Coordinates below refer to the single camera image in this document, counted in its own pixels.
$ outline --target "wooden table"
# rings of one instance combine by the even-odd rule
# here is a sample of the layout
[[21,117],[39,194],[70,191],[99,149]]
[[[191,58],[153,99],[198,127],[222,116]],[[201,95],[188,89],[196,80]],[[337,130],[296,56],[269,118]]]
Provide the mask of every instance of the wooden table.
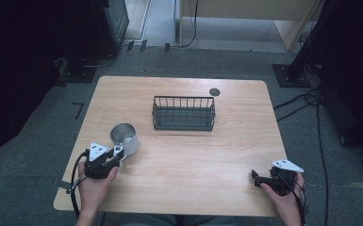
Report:
[[[212,88],[221,92],[212,132],[154,129],[155,95],[208,97]],[[76,158],[92,141],[112,148],[109,132],[122,122],[136,128],[140,149],[121,164],[101,211],[276,216],[250,175],[268,177],[271,162],[286,157],[264,82],[103,76],[63,181],[70,182]],[[73,210],[64,189],[54,206]]]

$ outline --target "black cable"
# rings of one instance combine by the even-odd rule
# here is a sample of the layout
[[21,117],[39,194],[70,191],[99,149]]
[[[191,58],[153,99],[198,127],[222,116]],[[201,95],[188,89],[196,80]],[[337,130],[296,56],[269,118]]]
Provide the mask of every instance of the black cable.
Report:
[[87,178],[87,175],[86,175],[86,178],[84,178],[83,180],[81,180],[80,182],[77,182],[76,185],[74,185],[74,178],[75,178],[75,171],[78,167],[78,163],[79,161],[81,160],[82,157],[86,157],[88,156],[90,153],[90,150],[86,150],[84,153],[82,153],[81,155],[79,155],[77,157],[77,159],[75,160],[75,163],[74,163],[74,167],[73,167],[73,172],[72,172],[72,180],[70,182],[70,187],[67,189],[67,194],[70,194],[70,198],[72,200],[72,205],[73,205],[73,209],[74,209],[74,213],[75,213],[75,217],[78,218],[79,215],[80,215],[80,211],[78,209],[78,205],[77,205],[77,200],[75,198],[75,194],[74,194],[74,191],[75,191],[75,188],[82,182],[84,181],[86,178]]
[[287,117],[289,117],[289,116],[291,116],[291,115],[299,112],[300,110],[304,109],[307,106],[310,106],[310,105],[318,105],[320,103],[320,100],[321,100],[320,95],[319,94],[317,94],[317,95],[311,94],[311,92],[313,92],[313,91],[318,91],[318,89],[311,89],[306,94],[298,95],[298,96],[292,98],[290,101],[287,101],[287,102],[284,102],[284,103],[282,103],[280,105],[275,106],[273,108],[274,110],[277,109],[277,108],[279,108],[279,107],[282,107],[282,106],[285,106],[285,105],[289,105],[289,104],[291,104],[291,103],[293,103],[295,101],[298,101],[298,100],[305,100],[306,101],[306,105],[301,106],[301,107],[293,110],[288,115],[286,115],[286,116],[284,116],[284,117],[282,117],[280,119],[277,119],[277,121],[284,120]]
[[199,3],[199,0],[196,0],[195,15],[194,15],[194,19],[193,19],[193,37],[192,37],[192,40],[190,41],[190,43],[188,43],[186,45],[183,45],[183,46],[181,46],[179,48],[186,48],[186,47],[190,46],[193,43],[193,41],[195,40],[195,38],[196,38],[196,17],[198,15],[198,3]]
[[[308,106],[308,105],[316,105],[317,106],[317,129],[318,129],[318,136],[319,136],[319,147],[320,147],[320,154],[322,156],[322,169],[324,171],[324,179],[325,179],[325,210],[324,210],[324,226],[328,225],[328,202],[329,202],[329,182],[328,182],[328,172],[327,167],[325,165],[325,159],[324,159],[324,151],[322,147],[322,130],[321,130],[321,124],[320,124],[320,104],[322,103],[322,96],[320,94],[314,95],[310,94],[313,91],[319,91],[318,89],[311,89],[306,94],[301,94],[290,101],[284,102],[281,105],[277,105],[274,107],[274,109],[279,108],[281,106],[288,105],[294,101],[305,99],[306,105],[294,110],[292,113],[288,114],[288,116],[296,113],[297,111],[301,110],[302,108]],[[309,102],[308,98],[316,98],[315,101]]]
[[321,130],[321,127],[320,127],[320,105],[317,106],[317,129],[318,129],[318,133],[319,133],[320,154],[322,155],[322,169],[324,171],[324,177],[325,177],[324,226],[326,226],[326,225],[328,225],[328,197],[329,197],[329,188],[328,188],[328,172],[327,172],[327,167],[325,166],[324,151],[322,149],[322,130]]
[[101,226],[104,226],[105,224],[105,217],[106,217],[106,212],[104,212],[104,214],[102,215]]

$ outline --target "black wire basket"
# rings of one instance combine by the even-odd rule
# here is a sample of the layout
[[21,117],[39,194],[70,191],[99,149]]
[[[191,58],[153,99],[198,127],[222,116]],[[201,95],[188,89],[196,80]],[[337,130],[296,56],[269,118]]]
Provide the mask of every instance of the black wire basket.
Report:
[[214,98],[155,96],[152,116],[156,130],[212,131]]

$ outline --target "human hand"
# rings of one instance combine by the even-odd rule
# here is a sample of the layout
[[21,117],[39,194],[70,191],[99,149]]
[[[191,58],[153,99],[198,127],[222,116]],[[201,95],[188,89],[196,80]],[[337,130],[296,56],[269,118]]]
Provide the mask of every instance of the human hand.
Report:
[[78,177],[81,182],[78,190],[81,196],[81,211],[76,225],[92,225],[99,207],[107,195],[108,188],[116,178],[118,167],[113,168],[106,179],[86,178],[85,162],[78,164]]
[[[297,185],[295,185],[293,190],[296,196],[301,199],[301,189],[305,185],[305,179],[300,172],[296,172],[296,177]],[[270,186],[266,185],[265,183],[260,184],[260,187],[272,200],[272,204],[274,205],[275,210],[277,211],[278,215],[280,216],[285,225],[302,225],[299,206],[292,192],[290,192],[286,196],[279,196],[272,190]]]

